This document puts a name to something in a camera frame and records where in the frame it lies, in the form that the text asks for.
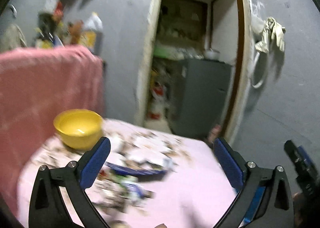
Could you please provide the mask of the right hand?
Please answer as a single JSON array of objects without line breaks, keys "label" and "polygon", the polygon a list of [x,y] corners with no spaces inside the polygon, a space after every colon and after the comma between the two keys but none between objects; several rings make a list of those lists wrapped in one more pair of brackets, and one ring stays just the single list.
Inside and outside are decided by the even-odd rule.
[{"label": "right hand", "polygon": [[319,227],[319,197],[293,196],[294,227]]}]

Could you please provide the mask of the left hand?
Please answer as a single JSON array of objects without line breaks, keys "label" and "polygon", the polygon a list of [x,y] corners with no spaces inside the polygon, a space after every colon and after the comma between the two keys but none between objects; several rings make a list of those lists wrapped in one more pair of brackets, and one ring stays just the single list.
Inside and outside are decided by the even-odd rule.
[{"label": "left hand", "polygon": [[155,228],[167,228],[167,226],[165,224],[159,224]]}]

